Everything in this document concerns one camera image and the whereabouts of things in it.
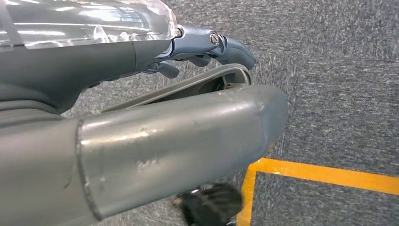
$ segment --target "gray carpet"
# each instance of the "gray carpet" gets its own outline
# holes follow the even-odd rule
[[[399,176],[399,0],[165,0],[182,24],[245,43],[256,83],[289,95],[290,117],[266,157]],[[83,93],[67,116],[96,111],[179,78],[140,74]],[[222,180],[242,183],[240,170]],[[164,199],[98,226],[179,226]],[[259,174],[253,226],[399,226],[399,196]]]

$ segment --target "scratched metal pipe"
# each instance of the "scratched metal pipe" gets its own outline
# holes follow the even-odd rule
[[[29,115],[0,129],[13,147],[0,152],[2,226],[88,225],[238,170],[282,134],[287,97],[253,85],[81,119]]]

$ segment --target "yellow line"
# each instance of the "yellow line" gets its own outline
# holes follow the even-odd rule
[[[245,175],[241,189],[244,195],[244,208],[237,215],[238,226],[250,226],[251,224],[252,202],[257,172],[399,195],[398,177],[262,158],[252,163]]]

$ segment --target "gray plastic housing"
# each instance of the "gray plastic housing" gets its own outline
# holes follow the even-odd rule
[[[0,52],[0,105],[31,100],[63,113],[84,89],[140,72],[170,43],[150,40],[45,49],[14,47],[14,51]]]

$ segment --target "metal screw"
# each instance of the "metal screw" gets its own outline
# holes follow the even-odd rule
[[[180,30],[180,28],[177,29],[177,38],[180,38],[183,36],[183,32],[182,30]]]
[[[219,37],[217,36],[216,32],[211,32],[209,39],[211,41],[212,46],[219,45]]]

